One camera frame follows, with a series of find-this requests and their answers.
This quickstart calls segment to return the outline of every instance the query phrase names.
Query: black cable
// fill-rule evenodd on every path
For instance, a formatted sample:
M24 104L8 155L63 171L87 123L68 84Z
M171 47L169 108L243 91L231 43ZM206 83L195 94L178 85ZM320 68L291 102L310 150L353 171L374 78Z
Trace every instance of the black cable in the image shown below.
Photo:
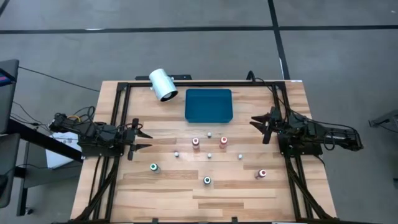
M75 125L84 124L86 121L90 121L90 122L94 123L94 122L93 122L93 118L94 118L94 114L95 114L95 106L87 106L87 107L84 107L84 108L82 108L82 109L76 111L76 113L74 113L73 115L78 116L77 114L78 114L79 112L81 112L82 110L84 110L84 109L87 109L87 112L86 112L85 114L79 116L79 118L81 119L81 121L80 121L78 124L75 124Z
M99 129L99 127L97 126L97 124L94 123L94 121L93 121L93 115L94 115L94 114L95 114L95 107L94 107L94 106L89 106L88 109L87 109L86 115L87 115L88 119L90 120L91 124L93 124L94 127L95 127L95 129L98 131L98 130L100 130L100 129Z
M23 120L23 121L25 121L25 122L29 122L28 120L26 120L25 118L19 116L18 114L11 113L11 115L18 117L19 119L21 119L21 120Z
M41 121L34 119L34 118L24 109L24 107L23 107L21 104L15 102L15 101L13 101L12 103L15 103L16 105L18 105L18 106L25 112L25 114L26 114L28 117L30 117L32 120L38 122L39 124L43 124Z
M323 161L323 159L320 156L318 156L318 155L313 155L313 156L315 156L317 159L319 159L319 161L322 162L323 166L326 167L325 161Z
M256 77L255 79L261 80L264 84L266 83L266 82L265 82L263 79L261 79L261 78L257 78L257 77ZM280 98L278 98L278 100L283 104L283 106L285 107L285 109L288 109L289 111L293 112L293 114L295 113L295 114L297 114L297 115L304 116L304 115L300 114L299 112L296 112L296 111L292 110L290 107L286 107L286 106L285 106L285 103L284 103ZM343 125L343 124L333 124L333 123L327 123L327 122L323 122L323 121L315 121L314 119L311 119L311 118L308 118L308 117L305 117L305 119L307 119L307 120L309 120L309 121L312 121L312 122L314 122L314 123L327 124L327 125L332 125L332 126L340 126L340 127L350 128L350 129L352 129L355 133L358 133L357 130L355 130L353 127L350 127L350 126L347 126L347 125Z
M40 128L46 130L48 133L52 135L52 131L47 126L40 126Z
M328 148L328 147L326 146L326 137L328 136L328 133L330 133L330 138L331 138L331 142L332 142L332 147L331 147L331 148ZM325 136L323 137L323 147L325 147L325 149L326 149L327 151L332 151L332 150L335 149L336 143L335 143L335 139L334 139L334 137L333 137L333 133L332 133L331 131L327 132L327 133L325 134Z
M254 79L255 79L255 80L260 80L260 81L262 81L263 84L268 88L268 90L271 91L271 93L274 93L274 92L271 90L271 88L270 88L269 86L266 85L266 81L264 81L262 78L256 77L256 78L254 78ZM282 105L285 107L285 118L284 118L284 122L285 122L286 119L287 119L288 108L285 106L285 103L284 103L279 97L278 97L278 100L279 100L280 103L282 103Z
M398 133L398 131L395 131L395 130L393 130L393 129L389 129L389 128L387 128L387 127L381 125L381 124L379 124L379 126L382 127L382 128L384 128L385 130L391 131L391 132L393 132L393 133Z
M53 78L53 79L58 80L58 81L60 81L60 82L64 82L64 83L67 83L67 84L70 84L70 85L74 85L74 86L77 86L77 87L80 87L80 88L84 88L84 89L86 89L86 90L91 90L91 91L95 91L95 92L100 92L99 90L95 90L95 89L88 88L88 87L85 87L85 86L82 86L82 85L78 85L78 84L75 84L75 83L72 83L72 82L68 82L68 81L62 80L62 79L60 79L60 78L56 78L56 77L53 77L53 76L51 76L51 75L44 74L44 73L42 73L42 72L38 72L38 71L31 70L31 69L28 69L28 68L24 68L24 67L21 67L21 66L19 66L19 68L24 69L24 70L27 70L27 71L30 71L30 72L37 73L37 74L39 74L39 75L44 75L45 77Z
M93 197L95 179L96 179L96 176L97 176L98 164L100 164L100 160L101 160L101 156L98 156L97 163L95 164L95 168L94 168L93 183L91 184L90 197L89 197L89 199L88 199L88 203L91 202L91 198Z
M124 127L127 127L127 126L129 126L129 125L132 125L132 123L128 123L128 124L124 124L124 125L119 125L119 126L117 126L115 129L107 130L107 131L104 131L104 132L116 131L116 130L119 130L120 128L124 128ZM140 130L140 129L143 127L143 125L140 124L140 123L138 123L137 125L138 125L138 128L137 128L138 130Z
M9 169L9 170L8 170L7 172L5 172L3 175L7 175L9 172L11 172L12 170L14 170L16 167L20 167L20 166L31 166L31 167L35 167L36 169L50 169L50 168L48 168L48 167L38 167L38 166L35 166L35 165L33 165L33 164L20 164L20 165L17 165L17 166L15 166L15 167ZM69 168L75 168L75 167L81 167L81 165L79 165L79 166L71 166L71 167L60 167L60 168L55 168L54 170L69 169Z
M22 120L20 120L20 119L18 119L16 117L14 117L13 115L10 115L10 118L12 118L12 119L14 119L14 120L16 120L16 121L18 121L18 122L20 122L22 124L29 124L29 125L35 126L37 128L42 128L42 129L48 131L49 133L51 133L51 131L47 128L47 126L45 124L39 124L39 123L36 123L36 122L31 123L31 122L28 122L28 121L22 121Z

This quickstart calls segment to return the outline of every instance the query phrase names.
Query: black metal frame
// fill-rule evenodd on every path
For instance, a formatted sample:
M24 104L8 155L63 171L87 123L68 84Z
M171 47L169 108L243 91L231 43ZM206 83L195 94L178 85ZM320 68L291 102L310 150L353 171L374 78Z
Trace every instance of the black metal frame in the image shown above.
M26 143L26 153L24 156L24 163L27 161L28 158L28 153L29 153L29 142ZM17 216L23 216L25 215L26 211L26 201L27 201L27 191L28 188L25 188L25 178L21 179L21 186L19 187L19 196L18 196L18 204L17 204Z
M230 81L225 81L225 82L185 82L185 81L176 81L174 82L175 86L191 86L191 87L209 87L209 86L269 86L272 90L272 95L274 99L274 104L275 107L280 109L280 104L279 100L280 98L278 97L278 92L277 90L280 90L282 92L282 98L284 100L284 105L286 107L289 107L289 101L287 98L287 92L286 92L286 85L285 82L281 81L276 81L276 82L255 82L253 79L254 75L252 73L249 73L247 79L251 81L241 81L241 82L230 82ZM122 110L122 116L121 116L121 122L120 124L125 124L126 123L126 116L127 116L127 109L129 106L129 98L130 98L130 92L131 88L133 87L150 87L152 84L150 82L147 83L118 83L118 87L116 90L116 96L115 96L115 101L114 101L114 106L113 106L113 112L112 112L112 117L111 117L111 124L115 125L116 124L116 115L118 113L119 109L119 102L120 102L120 96L122 91L126 91L125 96L124 96L124 103L123 103L123 110ZM287 167L287 172L291 171L289 170L289 167L291 166L291 161L290 161L290 156L285 155L285 163ZM303 166L302 166L302 161L300 158L300 155L295 155L295 158L297 160L297 170L298 170L298 179L301 183L303 183L303 186L306 188L306 183L305 183L305 176L304 176L304 171L303 171ZM113 169L116 169L116 175L118 171L118 166L119 166L119 160L120 157L115 157L114 158L114 163L113 163ZM108 161L109 158L105 157L105 161L103 165L103 170L101 171L101 176L99 178L100 182L100 187L103 187L103 183L105 182L106 179L106 171L108 169ZM106 205L106 211L105 211L105 219L104 220L110 220L111 218L111 211L112 211L112 205L113 205L113 197L114 197L114 188L116 185L116 175L114 179L111 181L110 187L109 187L109 196L108 196L108 201ZM296 220L301 219L301 214L300 214L300 207L299 207L299 201L297 198L297 192L295 188L295 181L294 178L292 178L290 175L288 175L288 180L289 180L289 187L290 187L290 193L292 195L292 203L293 203L293 208L294 208L294 214ZM308 218L313 218L312 215L312 208L310 206L310 203L307 201L307 199L304 199L305 202L305 208L307 211L307 217ZM101 206L101 201L97 203L96 208L95 208L95 215L93 216L93 220L97 220L99 217L99 209Z

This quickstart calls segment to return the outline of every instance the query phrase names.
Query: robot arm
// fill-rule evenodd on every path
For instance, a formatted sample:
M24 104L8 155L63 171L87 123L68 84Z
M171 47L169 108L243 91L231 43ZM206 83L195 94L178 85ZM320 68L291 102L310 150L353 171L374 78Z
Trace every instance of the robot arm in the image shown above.
M152 138L141 131L142 125L137 118L131 124L115 127L103 122L80 122L57 113L49 128L55 132L77 134L83 156L120 156L124 146L130 146L128 159L131 160L132 152L151 146L135 144L136 136Z
M274 107L271 108L270 113L254 116L252 119L258 121L252 121L250 124L264 135L263 144L268 144L271 133L275 132L283 134L292 144L324 144L325 147L331 144L332 147L326 147L327 150L333 150L336 145L351 151L363 149L358 132L348 126L337 125L345 128L324 126L322 124L328 123L314 121L294 112L288 115L287 121L282 121L279 111Z

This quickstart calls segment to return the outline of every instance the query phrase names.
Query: metal bracket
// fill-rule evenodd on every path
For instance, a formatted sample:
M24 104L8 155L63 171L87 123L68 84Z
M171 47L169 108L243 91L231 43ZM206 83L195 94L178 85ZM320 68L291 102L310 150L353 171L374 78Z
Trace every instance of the metal bracket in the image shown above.
M256 78L254 76L254 73L252 70L249 71L246 80L251 80L251 82L255 83L256 82Z
M106 156L106 157L118 157L121 156L123 150L117 147L113 147L112 150L102 147L85 147L82 151L83 157L93 157L93 156Z
M238 224L238 218L232 217L232 224Z
M173 80L192 80L191 75L168 75ZM137 81L149 81L149 76L137 76Z
M128 85L129 85L129 83L119 82L118 87L116 87L116 91L122 91L122 90L126 89Z
M322 148L320 144L310 142L289 142L289 139L284 134L278 134L279 151L282 155L289 155L294 157L297 155L322 155Z

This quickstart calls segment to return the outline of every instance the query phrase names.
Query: concrete floor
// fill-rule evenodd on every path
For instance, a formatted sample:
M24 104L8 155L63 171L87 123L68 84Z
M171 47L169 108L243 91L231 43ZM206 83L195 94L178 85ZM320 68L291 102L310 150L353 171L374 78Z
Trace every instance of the concrete floor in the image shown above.
M281 26L398 24L394 0L278 0L275 7ZM10 0L0 29L269 26L269 15L265 0ZM398 190L392 179L398 177L397 134L371 129L368 120L398 107L398 30L281 35L291 79L304 81L314 119L354 126L365 144L359 152L325 152L338 216L396 223ZM0 60L18 58L21 66L96 89L103 80L133 80L159 67L194 79L242 79L248 70L264 79L282 78L273 31L0 35L0 49ZM20 70L15 101L49 122L56 112L95 105L97 97ZM18 108L13 112L23 115ZM28 206L36 212L15 217L16 180L10 206L0 210L0 223L67 221L77 182L30 189Z

